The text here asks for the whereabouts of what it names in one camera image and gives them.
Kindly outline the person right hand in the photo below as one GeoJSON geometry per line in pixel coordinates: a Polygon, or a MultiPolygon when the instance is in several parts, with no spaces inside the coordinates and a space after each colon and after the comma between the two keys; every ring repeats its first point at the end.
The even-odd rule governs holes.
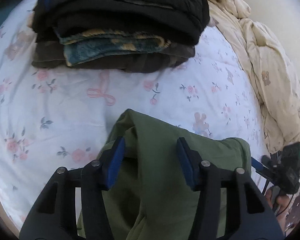
{"type": "MultiPolygon", "coordinates": [[[[264,195],[266,198],[266,201],[271,209],[273,208],[273,205],[271,203],[272,192],[273,192],[273,190],[271,187],[271,188],[267,189],[267,191],[264,195]]],[[[283,233],[285,233],[286,215],[288,213],[288,207],[290,205],[291,200],[292,199],[288,195],[278,196],[276,199],[276,202],[280,208],[276,215],[276,218],[277,218],[277,221],[278,221],[283,233]]]]}

